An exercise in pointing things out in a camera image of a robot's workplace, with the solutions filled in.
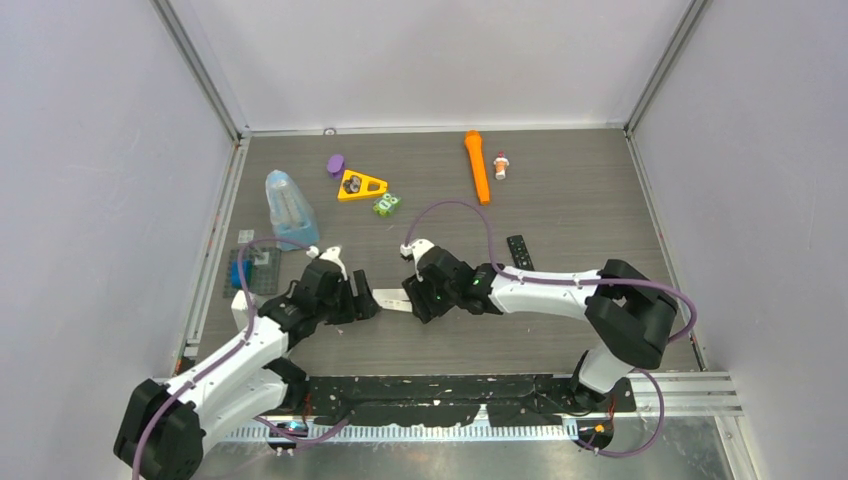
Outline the white rectangular thermometer device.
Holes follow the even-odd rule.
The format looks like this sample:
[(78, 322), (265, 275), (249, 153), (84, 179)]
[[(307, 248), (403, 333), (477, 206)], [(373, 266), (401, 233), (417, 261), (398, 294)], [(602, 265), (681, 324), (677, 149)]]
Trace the white rectangular thermometer device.
[(385, 310), (412, 312), (412, 303), (402, 288), (374, 289), (372, 295), (376, 303)]

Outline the black remote control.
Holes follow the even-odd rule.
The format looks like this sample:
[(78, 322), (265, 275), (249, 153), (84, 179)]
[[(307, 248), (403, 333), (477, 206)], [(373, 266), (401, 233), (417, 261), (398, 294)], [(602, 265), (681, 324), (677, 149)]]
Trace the black remote control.
[(520, 234), (512, 235), (506, 241), (514, 266), (521, 270), (534, 271), (534, 264), (524, 237)]

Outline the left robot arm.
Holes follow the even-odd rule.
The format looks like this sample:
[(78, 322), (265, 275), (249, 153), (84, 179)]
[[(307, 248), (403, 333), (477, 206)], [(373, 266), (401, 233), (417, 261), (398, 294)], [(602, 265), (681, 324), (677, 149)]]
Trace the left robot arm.
[(114, 455), (144, 479), (189, 479), (205, 454), (248, 420), (300, 412), (310, 378), (290, 350), (320, 324), (374, 317), (379, 306), (363, 270), (317, 258), (285, 294), (263, 302), (245, 328), (203, 362), (131, 393)]

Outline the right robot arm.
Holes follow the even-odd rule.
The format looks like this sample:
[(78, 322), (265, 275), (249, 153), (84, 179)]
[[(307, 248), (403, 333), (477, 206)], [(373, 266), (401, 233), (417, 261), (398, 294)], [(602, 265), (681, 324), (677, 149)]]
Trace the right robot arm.
[(605, 403), (620, 378), (658, 368), (678, 314), (661, 284), (622, 260), (579, 273), (526, 271), (501, 264), (476, 268), (428, 240), (400, 248), (415, 272), (402, 287), (421, 322), (453, 308), (472, 315), (540, 313), (587, 322), (600, 339), (586, 351), (571, 380), (571, 397), (584, 410)]

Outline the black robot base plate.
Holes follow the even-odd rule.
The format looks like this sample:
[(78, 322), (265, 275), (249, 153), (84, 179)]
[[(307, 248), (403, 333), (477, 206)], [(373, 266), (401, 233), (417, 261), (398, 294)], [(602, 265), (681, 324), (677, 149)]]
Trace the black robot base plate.
[(632, 413), (631, 382), (619, 380), (593, 407), (571, 390), (568, 375), (315, 376), (297, 412), (331, 426), (467, 426), (484, 413), (494, 427), (552, 426), (564, 416)]

